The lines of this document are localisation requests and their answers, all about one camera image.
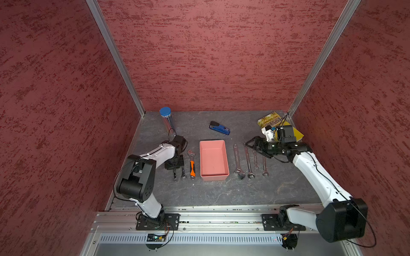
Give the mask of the thin silver wrench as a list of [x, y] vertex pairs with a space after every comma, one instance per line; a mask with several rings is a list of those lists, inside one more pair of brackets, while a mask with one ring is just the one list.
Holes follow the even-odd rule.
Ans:
[[246, 156], [246, 161], [247, 161], [247, 169], [248, 169], [247, 176], [248, 176], [248, 179], [254, 179], [255, 175], [252, 172], [252, 167], [251, 167], [251, 164], [250, 164], [250, 156], [249, 156], [249, 151], [248, 151], [247, 146], [245, 146], [245, 156]]

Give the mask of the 13mm silver wrench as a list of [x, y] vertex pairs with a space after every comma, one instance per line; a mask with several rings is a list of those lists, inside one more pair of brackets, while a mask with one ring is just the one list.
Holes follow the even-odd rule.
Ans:
[[184, 181], [184, 180], [187, 179], [186, 174], [185, 174], [185, 168], [184, 168], [184, 166], [181, 167], [181, 172], [182, 172], [182, 174], [181, 174], [180, 179], [181, 179], [181, 181]]

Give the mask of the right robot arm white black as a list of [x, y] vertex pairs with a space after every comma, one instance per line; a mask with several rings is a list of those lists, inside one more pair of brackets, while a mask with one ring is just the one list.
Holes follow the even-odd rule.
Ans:
[[284, 155], [293, 163], [319, 196], [323, 209], [320, 213], [300, 209], [297, 205], [280, 207], [279, 227], [301, 225], [319, 232], [329, 243], [358, 239], [365, 235], [367, 204], [344, 190], [319, 163], [306, 143], [268, 142], [259, 136], [245, 143], [245, 147], [269, 159]]

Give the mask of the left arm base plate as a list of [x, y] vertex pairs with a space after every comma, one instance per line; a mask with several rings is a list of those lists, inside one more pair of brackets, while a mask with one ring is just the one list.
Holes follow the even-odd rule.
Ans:
[[150, 218], [143, 214], [136, 215], [136, 230], [178, 230], [180, 214], [160, 213], [157, 218]]

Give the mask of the small silver wrench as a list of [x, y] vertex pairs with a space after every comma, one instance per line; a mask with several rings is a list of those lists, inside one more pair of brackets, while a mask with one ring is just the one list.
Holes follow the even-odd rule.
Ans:
[[269, 172], [268, 172], [268, 170], [267, 170], [267, 158], [266, 158], [266, 157], [263, 157], [263, 172], [262, 172], [262, 175], [263, 175], [264, 177], [268, 177], [268, 176], [269, 176]]
[[257, 160], [257, 153], [255, 151], [253, 152], [253, 157], [254, 157], [254, 170], [258, 171], [259, 166], [258, 166], [258, 160]]

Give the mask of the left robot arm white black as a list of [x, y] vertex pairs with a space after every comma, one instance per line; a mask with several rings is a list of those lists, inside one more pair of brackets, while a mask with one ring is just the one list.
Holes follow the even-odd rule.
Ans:
[[129, 155], [124, 167], [117, 174], [114, 195], [121, 200], [135, 203], [145, 217], [157, 219], [163, 206], [153, 195], [156, 169], [168, 160], [178, 159], [186, 144], [186, 139], [177, 136], [143, 155]]

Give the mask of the long silver combination wrench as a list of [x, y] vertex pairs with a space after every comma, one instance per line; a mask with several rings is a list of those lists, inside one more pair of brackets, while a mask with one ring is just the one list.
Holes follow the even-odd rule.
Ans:
[[239, 148], [237, 144], [233, 145], [234, 157], [236, 162], [236, 169], [235, 173], [238, 175], [239, 179], [242, 180], [245, 178], [245, 173], [243, 172], [241, 165], [240, 165], [240, 156], [239, 156]]

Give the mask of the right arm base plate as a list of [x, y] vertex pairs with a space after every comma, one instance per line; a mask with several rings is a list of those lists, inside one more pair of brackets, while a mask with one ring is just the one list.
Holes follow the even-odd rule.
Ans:
[[291, 223], [285, 214], [262, 214], [261, 217], [265, 231], [306, 231], [306, 227]]

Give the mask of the pink storage box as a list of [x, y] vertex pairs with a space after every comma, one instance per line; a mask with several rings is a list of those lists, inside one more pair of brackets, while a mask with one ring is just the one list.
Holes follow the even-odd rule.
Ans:
[[223, 181], [230, 175], [224, 140], [200, 141], [200, 175], [203, 181]]

